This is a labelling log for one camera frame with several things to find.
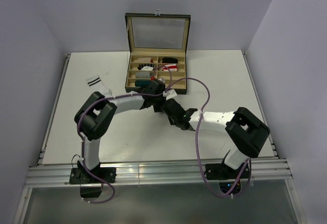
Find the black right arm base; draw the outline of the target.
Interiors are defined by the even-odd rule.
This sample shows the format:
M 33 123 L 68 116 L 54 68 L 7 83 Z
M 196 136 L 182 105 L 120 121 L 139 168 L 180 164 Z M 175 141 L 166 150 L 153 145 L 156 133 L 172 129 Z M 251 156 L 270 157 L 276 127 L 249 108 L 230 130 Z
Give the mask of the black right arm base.
M 204 175 L 207 180 L 213 181 L 226 181 L 219 183 L 219 187 L 222 193 L 227 193 L 230 189 L 232 191 L 229 195 L 235 195 L 239 194 L 242 191 L 242 183 L 241 180 L 249 180 L 251 177 L 251 167 L 249 164 L 246 164 L 245 168 L 242 170 L 242 167 L 245 165 L 245 163 L 242 163 L 241 166 L 234 170 L 228 166 L 226 166 L 224 163 L 214 163 L 214 164 L 206 164 L 205 165 L 205 172 Z M 233 183 L 239 173 L 242 173 L 240 176 L 240 179 L 238 180 L 236 186 L 232 188 Z

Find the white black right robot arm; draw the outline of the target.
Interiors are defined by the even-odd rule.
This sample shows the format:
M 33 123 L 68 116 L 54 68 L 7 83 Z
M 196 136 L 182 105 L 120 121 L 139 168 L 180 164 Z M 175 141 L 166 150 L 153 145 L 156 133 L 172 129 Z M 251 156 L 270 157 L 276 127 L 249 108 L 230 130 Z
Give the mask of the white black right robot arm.
M 195 108 L 185 110 L 177 101 L 169 99 L 160 109 L 167 115 L 171 125 L 194 131 L 196 142 L 200 130 L 229 135 L 234 146 L 221 165 L 221 172 L 227 178 L 234 177 L 247 159 L 257 158 L 270 135 L 269 127 L 245 107 L 223 113 Z

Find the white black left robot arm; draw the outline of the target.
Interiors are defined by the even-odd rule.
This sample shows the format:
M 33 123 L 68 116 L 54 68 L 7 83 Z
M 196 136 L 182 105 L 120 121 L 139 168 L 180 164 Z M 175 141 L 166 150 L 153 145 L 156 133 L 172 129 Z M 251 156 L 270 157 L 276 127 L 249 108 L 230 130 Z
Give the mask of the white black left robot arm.
M 165 83 L 155 78 L 137 92 L 106 97 L 96 91 L 89 96 L 74 117 L 77 133 L 82 139 L 80 164 L 84 167 L 81 171 L 84 180 L 93 183 L 100 176 L 100 139 L 107 132 L 114 115 L 150 106 L 160 107 L 165 100 L 162 95 L 165 88 Z

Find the red white striped sock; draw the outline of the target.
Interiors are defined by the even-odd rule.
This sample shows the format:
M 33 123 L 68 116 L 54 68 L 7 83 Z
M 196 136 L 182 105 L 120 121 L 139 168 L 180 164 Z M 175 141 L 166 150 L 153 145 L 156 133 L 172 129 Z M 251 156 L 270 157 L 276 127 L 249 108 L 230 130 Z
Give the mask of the red white striped sock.
M 161 70 L 165 72 L 176 72 L 178 71 L 178 67 L 176 64 L 166 64 L 161 67 Z

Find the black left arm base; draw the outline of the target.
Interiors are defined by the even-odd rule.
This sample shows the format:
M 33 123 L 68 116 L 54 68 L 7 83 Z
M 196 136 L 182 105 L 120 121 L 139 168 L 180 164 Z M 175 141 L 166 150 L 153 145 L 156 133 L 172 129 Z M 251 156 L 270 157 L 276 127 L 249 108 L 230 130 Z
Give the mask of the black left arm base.
M 114 167 L 100 167 L 91 171 L 96 177 L 112 184 L 115 182 L 116 168 Z M 103 191 L 104 183 L 99 179 L 91 176 L 85 171 L 83 167 L 73 168 L 69 177 L 68 183 L 70 185 L 80 186 L 80 196 L 86 199 L 98 198 Z

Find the white sock black stripes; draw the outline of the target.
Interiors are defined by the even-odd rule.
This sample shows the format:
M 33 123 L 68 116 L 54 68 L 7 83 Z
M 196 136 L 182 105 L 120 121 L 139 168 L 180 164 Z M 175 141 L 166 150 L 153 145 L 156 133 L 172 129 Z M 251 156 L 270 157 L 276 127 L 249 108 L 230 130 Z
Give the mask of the white sock black stripes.
M 112 96 L 112 90 L 104 85 L 99 75 L 87 78 L 86 83 L 93 92 L 100 92 L 105 97 Z

